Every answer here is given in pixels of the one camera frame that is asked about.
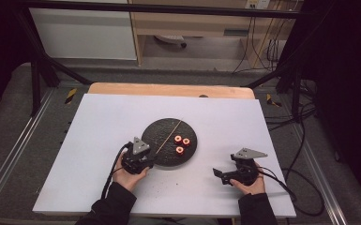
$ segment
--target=aluminum rail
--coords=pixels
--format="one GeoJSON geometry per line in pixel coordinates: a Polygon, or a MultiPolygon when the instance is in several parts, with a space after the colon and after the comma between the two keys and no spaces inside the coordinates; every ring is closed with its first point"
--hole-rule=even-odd
{"type": "MultiPolygon", "coordinates": [[[[284,106],[284,109],[287,113],[291,112],[290,109],[290,101],[287,97],[282,95],[279,96],[284,106]]],[[[297,135],[297,138],[301,141],[303,136],[303,131],[301,125],[293,124],[294,131],[297,135]]],[[[313,149],[308,143],[308,140],[305,139],[305,143],[303,146],[303,156],[308,164],[311,175],[317,185],[318,189],[323,194],[323,199],[325,201],[326,211],[330,216],[332,223],[336,225],[346,225],[347,219],[343,214],[343,211],[338,204],[338,200],[336,199],[335,194],[332,191],[332,188],[329,185],[329,182],[326,179],[326,176],[321,168],[320,164],[317,161],[317,158],[314,156],[313,149]]]]}
{"type": "Polygon", "coordinates": [[[13,148],[11,149],[10,153],[8,154],[7,159],[3,163],[0,169],[0,192],[4,187],[6,181],[10,177],[11,172],[13,171],[17,161],[19,160],[25,146],[28,144],[28,141],[31,139],[31,136],[36,129],[40,119],[42,118],[43,114],[45,113],[48,105],[51,101],[52,95],[54,93],[54,88],[50,88],[46,94],[44,95],[43,99],[41,100],[41,107],[37,114],[34,117],[31,117],[25,126],[22,134],[20,135],[19,139],[14,144],[13,148]]]}

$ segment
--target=metal rod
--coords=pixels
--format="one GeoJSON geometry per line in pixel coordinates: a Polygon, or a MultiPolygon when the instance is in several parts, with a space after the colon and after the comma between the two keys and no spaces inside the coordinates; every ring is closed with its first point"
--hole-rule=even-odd
{"type": "Polygon", "coordinates": [[[22,152],[26,145],[28,144],[28,141],[31,139],[34,130],[36,129],[40,119],[42,118],[43,114],[45,113],[46,109],[49,106],[51,97],[54,93],[54,88],[51,88],[46,92],[42,99],[42,104],[37,112],[37,114],[33,117],[31,117],[25,126],[22,134],[20,135],[19,139],[14,144],[13,148],[11,149],[7,159],[3,163],[1,169],[0,169],[0,192],[2,188],[4,187],[6,181],[10,177],[11,172],[13,171],[15,165],[17,164],[17,161],[19,160],[20,156],[22,155],[22,152]]]}
{"type": "Polygon", "coordinates": [[[165,143],[169,140],[169,138],[172,136],[172,134],[174,133],[174,131],[177,129],[177,127],[179,127],[180,123],[183,121],[183,119],[181,119],[178,124],[176,125],[176,127],[174,127],[174,129],[172,130],[171,134],[166,138],[165,142],[163,142],[163,144],[160,146],[160,148],[157,150],[156,154],[160,151],[160,149],[163,147],[163,145],[165,145],[165,143]]]}
{"type": "Polygon", "coordinates": [[[95,2],[69,2],[69,1],[46,1],[46,0],[20,0],[27,8],[55,8],[71,10],[93,10],[93,11],[125,11],[125,12],[148,12],[148,13],[178,13],[196,15],[217,15],[236,17],[264,17],[264,18],[286,18],[301,19],[310,18],[315,12],[300,11],[277,11],[264,9],[246,9],[229,7],[187,7],[145,4],[117,4],[117,3],[95,3],[95,2]]]}

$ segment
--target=hand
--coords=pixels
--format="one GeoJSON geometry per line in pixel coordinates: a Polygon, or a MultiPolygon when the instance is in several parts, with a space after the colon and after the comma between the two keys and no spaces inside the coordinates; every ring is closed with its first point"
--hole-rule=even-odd
{"type": "MultiPolygon", "coordinates": [[[[256,166],[257,168],[259,168],[259,171],[262,172],[262,168],[260,168],[260,165],[256,163],[256,166]]],[[[258,174],[256,181],[250,186],[245,186],[241,182],[234,179],[231,179],[230,183],[234,185],[236,188],[240,189],[242,193],[244,193],[245,195],[247,194],[255,195],[255,194],[265,193],[264,178],[261,173],[258,174]]]]}
{"type": "MultiPolygon", "coordinates": [[[[124,156],[124,154],[125,153],[122,152],[121,156],[118,158],[115,166],[116,170],[122,168],[122,157],[124,156]]],[[[140,174],[130,174],[125,169],[120,169],[113,173],[113,181],[120,184],[128,191],[132,192],[133,189],[136,187],[137,183],[147,176],[148,169],[150,168],[144,168],[144,170],[140,172],[140,174]]]]}

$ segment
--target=wall outlet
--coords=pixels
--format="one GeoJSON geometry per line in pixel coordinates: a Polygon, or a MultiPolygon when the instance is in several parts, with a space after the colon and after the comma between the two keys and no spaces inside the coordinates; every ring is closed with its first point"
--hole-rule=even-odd
{"type": "Polygon", "coordinates": [[[256,5],[257,9],[267,9],[270,0],[259,0],[259,3],[256,5]]]}
{"type": "Polygon", "coordinates": [[[259,4],[259,0],[248,0],[245,8],[256,9],[259,4]]]}

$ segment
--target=person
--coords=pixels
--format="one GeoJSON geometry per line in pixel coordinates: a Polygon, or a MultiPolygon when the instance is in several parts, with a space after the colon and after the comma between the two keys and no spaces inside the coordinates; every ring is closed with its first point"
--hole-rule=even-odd
{"type": "MultiPolygon", "coordinates": [[[[122,168],[121,160],[118,160],[115,168],[122,168]]],[[[148,169],[149,168],[145,168],[140,174],[130,174],[123,169],[117,170],[113,174],[113,182],[110,185],[107,197],[96,201],[92,205],[91,211],[86,216],[81,217],[76,222],[76,225],[127,225],[130,211],[136,202],[136,197],[131,192],[137,186],[137,183],[147,176],[148,169]]],[[[268,196],[265,193],[264,178],[262,175],[259,175],[251,186],[245,186],[233,179],[230,180],[230,182],[244,194],[244,196],[238,200],[242,225],[277,224],[270,202],[268,201],[268,196]]],[[[167,224],[186,223],[172,220],[168,221],[167,224]]]]}

